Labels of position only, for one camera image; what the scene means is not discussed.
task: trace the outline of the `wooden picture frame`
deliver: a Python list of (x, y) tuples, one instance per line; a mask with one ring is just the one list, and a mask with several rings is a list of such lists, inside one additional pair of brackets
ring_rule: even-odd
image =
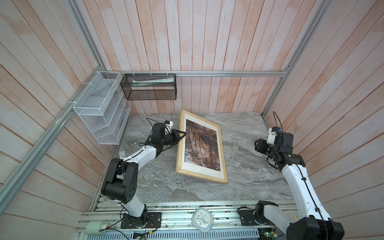
[(180, 131), (189, 134), (178, 144), (176, 172), (227, 184), (220, 126), (181, 110)]

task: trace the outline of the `green cylindrical object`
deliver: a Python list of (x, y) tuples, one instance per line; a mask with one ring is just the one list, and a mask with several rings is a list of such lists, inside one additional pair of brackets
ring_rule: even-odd
[(106, 221), (90, 221), (85, 229), (86, 235), (105, 235), (107, 231), (101, 231), (106, 229), (108, 223)]

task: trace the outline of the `wooden wall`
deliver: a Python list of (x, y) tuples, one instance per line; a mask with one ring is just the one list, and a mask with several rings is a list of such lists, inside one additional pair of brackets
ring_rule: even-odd
[(334, 1), (266, 115), (294, 134), (345, 238), (384, 236), (383, 13), (382, 0)]
[[(108, 70), (280, 70), (319, 0), (77, 0)], [(262, 112), (280, 78), (181, 78), (137, 113)]]
[[(65, 1), (0, 1), (0, 185), (97, 64)], [(0, 239), (70, 239), (111, 150), (73, 116), (0, 217)]]

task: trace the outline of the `robotic arm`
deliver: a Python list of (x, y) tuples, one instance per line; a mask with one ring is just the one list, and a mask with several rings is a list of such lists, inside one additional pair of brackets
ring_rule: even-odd
[(302, 157), (292, 153), (293, 135), (278, 127), (270, 128), (268, 133), (268, 140), (255, 141), (255, 150), (267, 155), (268, 164), (280, 170), (286, 178), (300, 220), (292, 219), (275, 203), (259, 201), (253, 212), (256, 222), (264, 225), (271, 221), (292, 240), (342, 239), (342, 225), (332, 221), (313, 189)]
[(124, 215), (124, 221), (130, 226), (143, 227), (148, 218), (146, 205), (135, 195), (138, 170), (162, 151), (178, 144), (186, 135), (185, 132), (172, 129), (172, 125), (171, 121), (155, 123), (152, 135), (149, 135), (140, 150), (123, 159), (112, 159), (109, 164), (101, 193), (111, 200), (118, 201), (128, 212), (129, 215)]

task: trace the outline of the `white picture mat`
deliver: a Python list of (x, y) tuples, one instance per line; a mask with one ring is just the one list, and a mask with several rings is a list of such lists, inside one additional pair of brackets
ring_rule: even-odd
[(185, 129), (183, 131), (186, 131), (187, 129), (187, 120), (190, 120), (192, 122), (195, 122), (197, 124), (200, 124), (204, 127), (207, 127), (209, 129), (212, 129), (216, 132), (216, 138), (217, 138), (217, 149), (218, 149), (218, 156), (219, 156), (219, 160), (220, 160), (220, 171), (216, 171), (216, 170), (213, 170), (213, 169), (209, 169), (209, 168), (206, 168), (206, 167), (202, 167), (202, 166), (199, 166), (199, 165), (195, 165), (195, 164), (192, 164), (192, 163), (189, 163), (189, 162), (185, 162), (184, 159), (185, 159), (185, 138), (183, 139), (182, 141), (182, 161), (181, 161), (181, 169), (184, 169), (184, 170), (187, 170), (187, 171), (191, 171), (191, 172), (196, 172), (196, 173), (200, 173), (200, 174), (203, 174), (203, 175), (208, 175), (208, 176), (211, 176), (211, 177), (217, 177), (217, 178), (220, 178), (220, 179), (224, 179), (224, 171), (223, 171), (223, 160), (222, 160), (222, 156), (221, 156), (221, 146), (220, 146), (220, 141), (219, 141), (219, 137), (218, 137), (218, 129), (216, 126), (213, 126), (209, 123), (206, 123), (205, 121), (202, 121), (198, 118), (195, 118), (193, 116), (190, 116), (190, 115), (187, 115), (185, 114), (184, 115), (184, 124), (183, 126), (185, 126)]

